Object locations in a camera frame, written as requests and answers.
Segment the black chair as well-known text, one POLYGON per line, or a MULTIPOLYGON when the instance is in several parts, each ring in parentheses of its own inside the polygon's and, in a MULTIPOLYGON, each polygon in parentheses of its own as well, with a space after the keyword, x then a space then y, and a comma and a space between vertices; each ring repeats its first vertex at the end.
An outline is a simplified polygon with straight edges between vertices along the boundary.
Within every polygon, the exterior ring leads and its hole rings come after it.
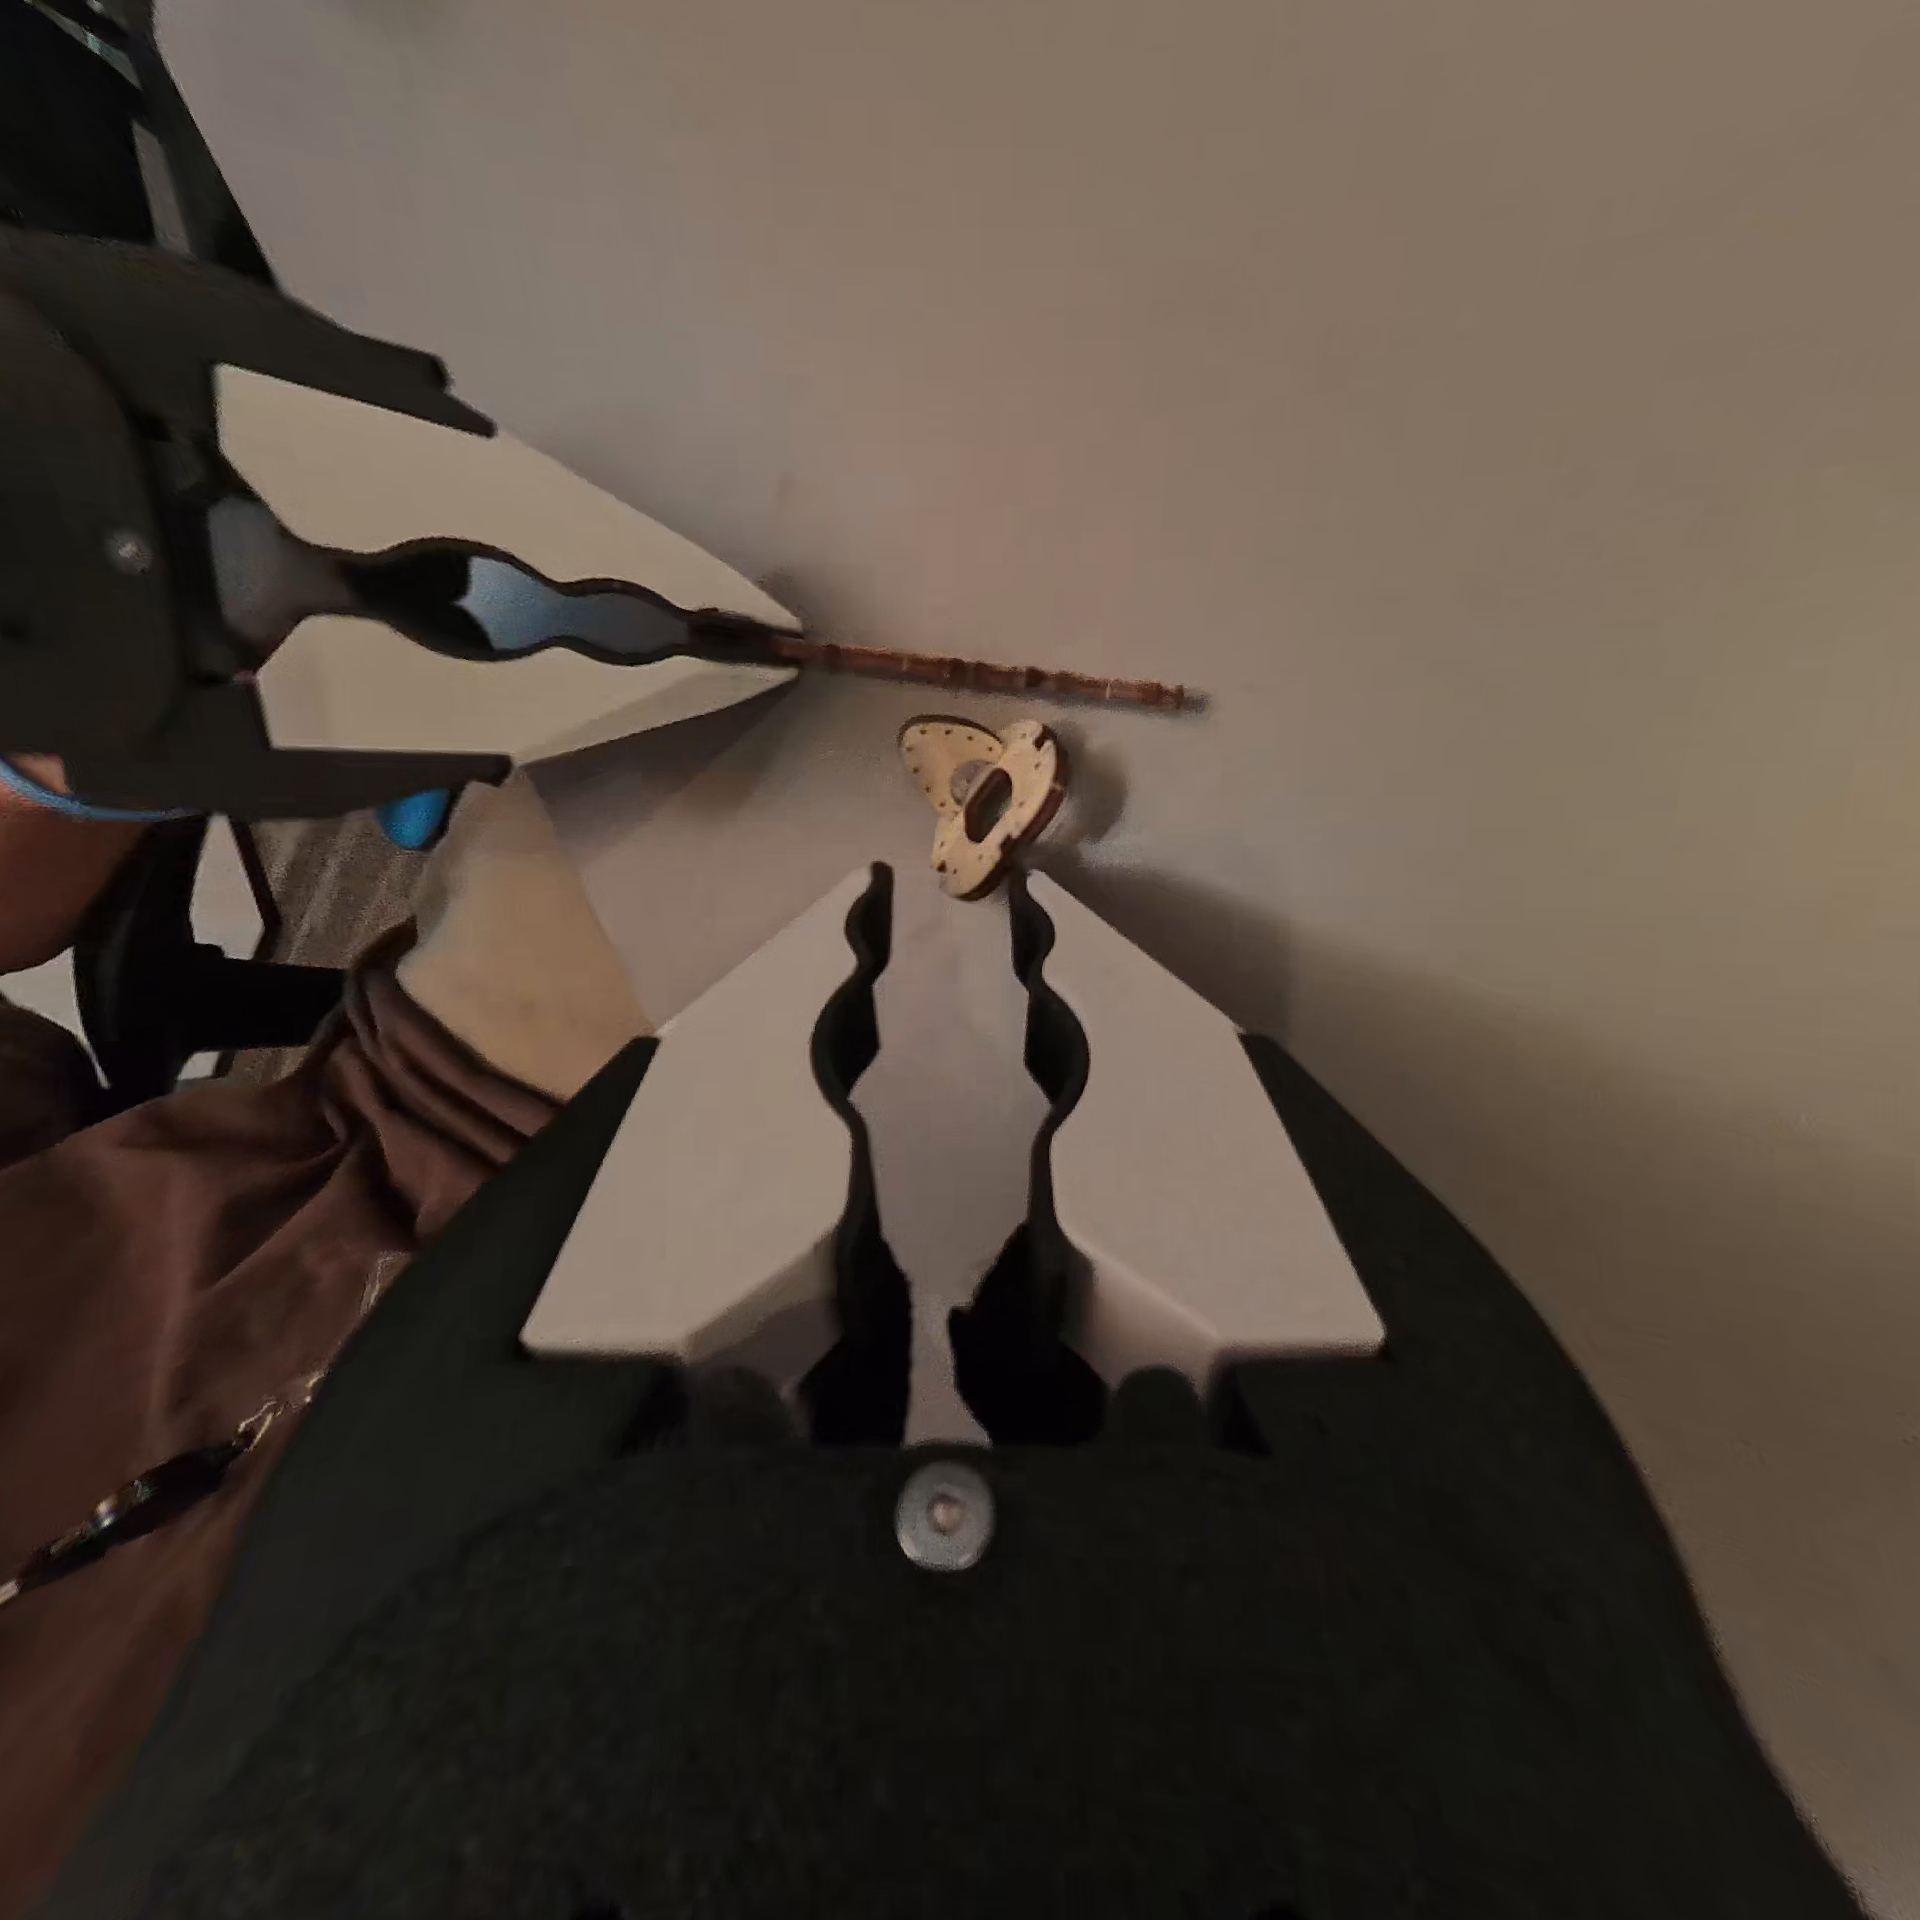
POLYGON ((198 1052, 300 1051, 347 972, 227 956, 198 938, 206 816, 153 820, 83 915, 75 987, 105 1114, 167 1095, 198 1052))

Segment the black metal frame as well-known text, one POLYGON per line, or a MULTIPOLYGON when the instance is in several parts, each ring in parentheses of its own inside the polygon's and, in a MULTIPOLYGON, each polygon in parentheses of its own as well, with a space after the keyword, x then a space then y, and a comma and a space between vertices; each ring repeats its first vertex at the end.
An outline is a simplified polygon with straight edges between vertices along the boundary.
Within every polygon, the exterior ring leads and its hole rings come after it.
POLYGON ((163 248, 276 287, 152 0, 0 8, 0 211, 16 226, 163 248))

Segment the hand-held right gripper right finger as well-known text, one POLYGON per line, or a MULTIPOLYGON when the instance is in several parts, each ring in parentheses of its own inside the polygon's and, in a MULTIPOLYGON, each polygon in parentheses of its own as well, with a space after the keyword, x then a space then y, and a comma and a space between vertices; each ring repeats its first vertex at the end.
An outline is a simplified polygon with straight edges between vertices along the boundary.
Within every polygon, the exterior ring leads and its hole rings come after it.
POLYGON ((1245 1030, 1051 876, 1009 890, 1009 931, 1046 1120, 1024 1216, 948 1317, 959 1377, 1379 1355, 1245 1030))

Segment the person's left forearm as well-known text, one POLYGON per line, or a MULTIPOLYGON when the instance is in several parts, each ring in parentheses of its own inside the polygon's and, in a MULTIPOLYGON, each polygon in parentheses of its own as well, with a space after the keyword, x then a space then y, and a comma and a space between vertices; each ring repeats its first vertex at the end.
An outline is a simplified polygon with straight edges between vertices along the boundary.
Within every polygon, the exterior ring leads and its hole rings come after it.
POLYGON ((56 964, 96 897, 167 812, 120 812, 69 792, 61 758, 0 760, 0 972, 56 964))

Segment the person's brown garment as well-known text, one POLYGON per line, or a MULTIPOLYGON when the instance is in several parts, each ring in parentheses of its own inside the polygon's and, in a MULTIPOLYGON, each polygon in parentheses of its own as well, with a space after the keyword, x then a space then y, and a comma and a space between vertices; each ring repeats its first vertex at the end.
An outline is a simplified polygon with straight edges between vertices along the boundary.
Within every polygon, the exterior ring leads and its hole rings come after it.
MULTIPOLYGON (((431 987, 372 943, 296 1071, 83 1128, 83 1052, 5 1006, 5 1575, 140 1468, 325 1373, 565 1095, 653 1030, 610 953, 431 987)), ((120 1788, 227 1581, 291 1418, 178 1523, 0 1629, 0 1897, 28 1917, 120 1788)))

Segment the thin notched wooden strip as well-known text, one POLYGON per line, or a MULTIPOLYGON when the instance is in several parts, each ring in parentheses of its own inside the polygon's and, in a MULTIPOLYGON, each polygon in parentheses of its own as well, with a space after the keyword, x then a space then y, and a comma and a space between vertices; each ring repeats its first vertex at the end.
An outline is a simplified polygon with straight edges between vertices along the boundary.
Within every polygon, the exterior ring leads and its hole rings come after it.
POLYGON ((876 686, 930 686, 959 691, 1033 696, 1069 709, 1128 709, 1194 717, 1207 709, 1204 687, 1157 680, 1114 680, 1064 665, 1009 665, 981 658, 930 658, 867 645, 824 645, 810 636, 778 636, 752 620, 691 620, 698 658, 735 665, 799 665, 818 674, 876 680, 876 686))

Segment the wooden ring part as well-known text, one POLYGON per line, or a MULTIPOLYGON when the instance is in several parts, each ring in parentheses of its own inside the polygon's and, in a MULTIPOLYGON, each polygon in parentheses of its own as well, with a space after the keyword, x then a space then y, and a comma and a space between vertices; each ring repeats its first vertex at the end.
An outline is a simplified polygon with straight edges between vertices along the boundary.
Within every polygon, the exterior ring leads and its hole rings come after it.
POLYGON ((1069 750, 1046 719, 914 717, 900 760, 934 812, 930 873, 959 902, 991 897, 1069 804, 1069 750))

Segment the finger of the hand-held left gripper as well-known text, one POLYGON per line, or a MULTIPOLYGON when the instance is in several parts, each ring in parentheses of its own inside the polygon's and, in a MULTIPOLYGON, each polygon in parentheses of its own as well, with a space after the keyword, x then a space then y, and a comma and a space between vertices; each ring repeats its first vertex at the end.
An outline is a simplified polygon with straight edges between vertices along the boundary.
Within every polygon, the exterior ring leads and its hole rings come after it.
POLYGON ((729 561, 517 438, 235 363, 214 363, 211 382, 227 471, 309 549, 394 557, 452 544, 508 557, 552 588, 632 588, 683 615, 804 630, 729 561))
POLYGON ((371 615, 309 615, 255 672, 255 696, 283 753, 534 764, 752 703, 794 674, 702 658, 594 660, 568 646, 444 658, 371 615))

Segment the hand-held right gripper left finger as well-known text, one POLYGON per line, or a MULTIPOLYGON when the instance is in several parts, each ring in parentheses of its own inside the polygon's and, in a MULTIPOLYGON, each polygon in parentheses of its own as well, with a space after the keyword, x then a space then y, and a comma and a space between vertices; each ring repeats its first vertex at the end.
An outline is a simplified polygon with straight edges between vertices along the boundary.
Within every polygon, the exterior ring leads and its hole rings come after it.
POLYGON ((830 995, 859 987, 859 909, 890 937, 885 861, 830 886, 658 1030, 522 1329, 527 1355, 810 1373, 835 1348, 859 1142, 810 1040, 830 995))

